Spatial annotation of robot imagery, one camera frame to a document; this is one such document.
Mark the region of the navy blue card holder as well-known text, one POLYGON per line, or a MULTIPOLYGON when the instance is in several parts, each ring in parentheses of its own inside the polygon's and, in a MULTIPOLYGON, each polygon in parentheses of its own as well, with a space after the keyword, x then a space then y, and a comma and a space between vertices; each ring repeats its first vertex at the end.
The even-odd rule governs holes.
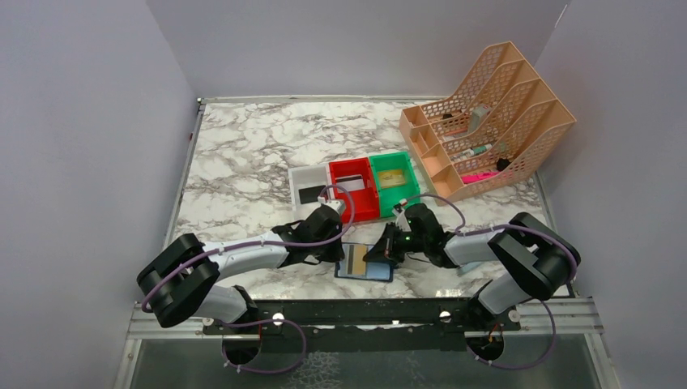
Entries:
MULTIPOLYGON (((340 279, 352 279, 352 280, 370 280, 377 282, 391 282, 393 280, 393 269, 389 264, 385 263, 366 263, 367 272, 365 276, 350 276, 346 274, 346 262, 348 259, 349 247, 350 245, 360 244, 345 242, 343 244, 344 258, 343 260, 335 264, 334 277, 340 279)), ((368 250, 372 248, 371 245, 367 245, 368 250)))

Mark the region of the red plastic bin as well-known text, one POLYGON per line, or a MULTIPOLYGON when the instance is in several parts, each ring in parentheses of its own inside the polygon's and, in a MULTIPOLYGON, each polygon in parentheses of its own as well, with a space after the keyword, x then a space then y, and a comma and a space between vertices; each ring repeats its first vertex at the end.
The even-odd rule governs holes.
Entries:
POLYGON ((335 160, 328 164, 330 184, 343 187, 352 201, 340 189, 334 188, 336 199, 344 201, 346 209, 342 222, 367 222, 381 216, 378 190, 373 179, 373 172, 368 157, 335 160))

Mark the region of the white plastic bin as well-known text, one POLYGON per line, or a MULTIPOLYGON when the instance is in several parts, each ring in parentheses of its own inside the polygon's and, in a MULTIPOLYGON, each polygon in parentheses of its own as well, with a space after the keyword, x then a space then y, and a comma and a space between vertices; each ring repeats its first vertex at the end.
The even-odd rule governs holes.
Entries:
POLYGON ((294 167, 288 170, 292 200, 292 214, 299 220, 306 218, 318 203, 322 188, 329 184, 327 164, 294 167))

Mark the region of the green plastic bin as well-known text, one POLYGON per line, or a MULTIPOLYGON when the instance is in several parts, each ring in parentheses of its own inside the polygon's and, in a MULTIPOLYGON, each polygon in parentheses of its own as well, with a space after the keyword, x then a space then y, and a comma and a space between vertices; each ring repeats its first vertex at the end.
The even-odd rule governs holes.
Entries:
POLYGON ((411 197, 420 193, 411 157, 407 152, 392 152, 369 157, 373 179, 378 190, 380 217, 394 215, 393 207, 400 200, 417 203, 411 197))

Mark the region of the peach desk organizer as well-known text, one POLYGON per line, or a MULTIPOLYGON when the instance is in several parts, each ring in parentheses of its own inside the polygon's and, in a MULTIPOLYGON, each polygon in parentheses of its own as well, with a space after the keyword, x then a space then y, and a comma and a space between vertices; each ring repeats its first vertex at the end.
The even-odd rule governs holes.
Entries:
POLYGON ((403 109, 399 130, 428 189, 458 201, 529 179, 576 121, 516 45, 506 41, 486 47, 452 95, 403 109), (492 111, 468 134, 478 105, 492 111), (493 145, 487 152, 452 161, 486 143, 493 145), (470 185, 461 180, 497 171, 499 158, 511 164, 496 177, 470 185))

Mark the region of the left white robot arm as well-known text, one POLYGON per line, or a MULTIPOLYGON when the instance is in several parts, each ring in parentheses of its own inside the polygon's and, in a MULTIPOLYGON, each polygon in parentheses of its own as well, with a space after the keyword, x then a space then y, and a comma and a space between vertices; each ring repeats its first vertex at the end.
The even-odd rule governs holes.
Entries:
POLYGON ((246 290, 220 287, 218 281, 260 269, 342 260, 345 208, 341 200, 325 201, 304 220, 234 242, 203 243, 193 233, 183 234, 138 274, 141 308, 154 314, 162 328, 192 317, 227 324, 253 321, 255 305, 246 290))

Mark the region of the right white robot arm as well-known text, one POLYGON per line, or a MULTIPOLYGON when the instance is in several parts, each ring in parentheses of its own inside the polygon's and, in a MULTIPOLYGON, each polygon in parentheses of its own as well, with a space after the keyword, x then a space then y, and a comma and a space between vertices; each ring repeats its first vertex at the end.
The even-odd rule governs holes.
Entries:
POLYGON ((499 262, 505 274, 488 282, 468 302, 471 314, 481 320, 524 301, 548 300, 575 277, 581 263, 571 244, 526 212, 507 224, 467 233, 445 230, 423 203, 406 207, 399 216, 406 223, 387 224, 363 259, 392 267, 407 254, 422 254, 442 268, 499 262))

